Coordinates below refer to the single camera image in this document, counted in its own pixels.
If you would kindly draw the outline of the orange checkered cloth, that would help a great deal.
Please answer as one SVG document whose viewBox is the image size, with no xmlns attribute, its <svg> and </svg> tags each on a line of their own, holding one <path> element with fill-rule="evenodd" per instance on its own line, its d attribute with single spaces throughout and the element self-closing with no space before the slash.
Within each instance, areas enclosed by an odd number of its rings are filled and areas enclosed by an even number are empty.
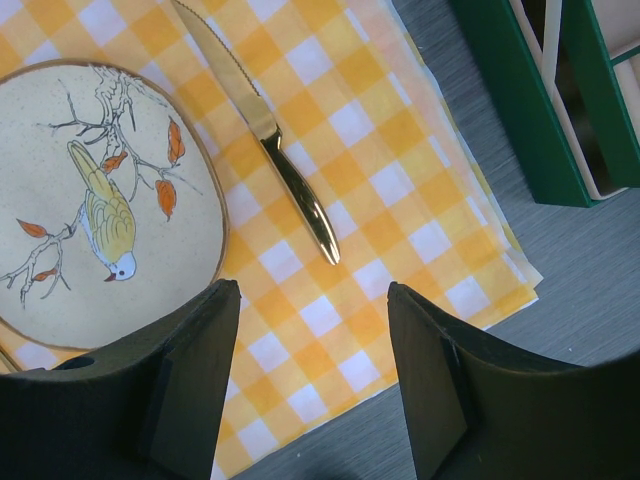
<svg viewBox="0 0 640 480">
<path fill-rule="evenodd" d="M 229 478 L 397 380 L 386 292 L 478 327 L 533 303 L 521 253 L 437 84 L 386 1 L 201 1 L 317 192 L 342 260 L 313 245 L 166 1 L 5 1 L 1 71 L 108 60 L 153 80 L 206 145 L 230 213 L 240 326 L 212 475 Z"/>
</svg>

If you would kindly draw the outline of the green jewelry box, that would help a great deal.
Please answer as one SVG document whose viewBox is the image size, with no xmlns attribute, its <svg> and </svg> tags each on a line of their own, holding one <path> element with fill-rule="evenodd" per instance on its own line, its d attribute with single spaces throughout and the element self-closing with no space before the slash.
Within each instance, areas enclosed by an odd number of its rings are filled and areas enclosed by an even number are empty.
<svg viewBox="0 0 640 480">
<path fill-rule="evenodd" d="M 536 202 L 591 207 L 638 187 L 638 2 L 451 7 Z"/>
</svg>

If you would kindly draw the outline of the gold table knife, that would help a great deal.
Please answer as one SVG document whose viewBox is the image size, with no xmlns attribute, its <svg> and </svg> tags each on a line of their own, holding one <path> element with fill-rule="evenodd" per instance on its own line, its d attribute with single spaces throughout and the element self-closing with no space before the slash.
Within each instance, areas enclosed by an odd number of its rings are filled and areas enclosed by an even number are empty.
<svg viewBox="0 0 640 480">
<path fill-rule="evenodd" d="M 330 264 L 337 265 L 341 253 L 334 228 L 317 195 L 285 154 L 282 131 L 267 102 L 204 18 L 182 1 L 173 5 L 219 84 L 269 157 L 319 250 Z"/>
</svg>

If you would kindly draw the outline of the floral ceramic plate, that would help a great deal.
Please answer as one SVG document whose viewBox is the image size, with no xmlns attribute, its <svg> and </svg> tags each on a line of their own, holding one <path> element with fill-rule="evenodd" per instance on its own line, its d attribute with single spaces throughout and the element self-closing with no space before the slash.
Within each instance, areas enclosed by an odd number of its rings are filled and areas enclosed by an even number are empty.
<svg viewBox="0 0 640 480">
<path fill-rule="evenodd" d="M 228 215 L 171 97 L 115 65 L 42 62 L 1 80 L 1 324 L 89 350 L 214 282 Z"/>
</svg>

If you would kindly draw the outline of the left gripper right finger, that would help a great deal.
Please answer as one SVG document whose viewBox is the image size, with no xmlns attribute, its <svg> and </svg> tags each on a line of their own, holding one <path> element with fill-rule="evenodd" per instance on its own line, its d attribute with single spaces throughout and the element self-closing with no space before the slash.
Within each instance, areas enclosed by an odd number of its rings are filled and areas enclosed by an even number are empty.
<svg viewBox="0 0 640 480">
<path fill-rule="evenodd" d="M 592 367 L 509 344 L 410 287 L 388 290 L 420 479 L 635 479 L 639 356 Z"/>
</svg>

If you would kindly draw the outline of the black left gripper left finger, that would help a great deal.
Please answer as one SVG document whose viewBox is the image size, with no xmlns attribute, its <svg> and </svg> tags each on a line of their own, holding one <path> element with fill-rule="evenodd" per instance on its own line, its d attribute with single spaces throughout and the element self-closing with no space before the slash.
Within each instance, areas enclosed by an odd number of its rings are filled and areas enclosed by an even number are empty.
<svg viewBox="0 0 640 480">
<path fill-rule="evenodd" d="M 219 280 L 107 346 L 4 375 L 2 477 L 209 478 L 240 300 Z"/>
</svg>

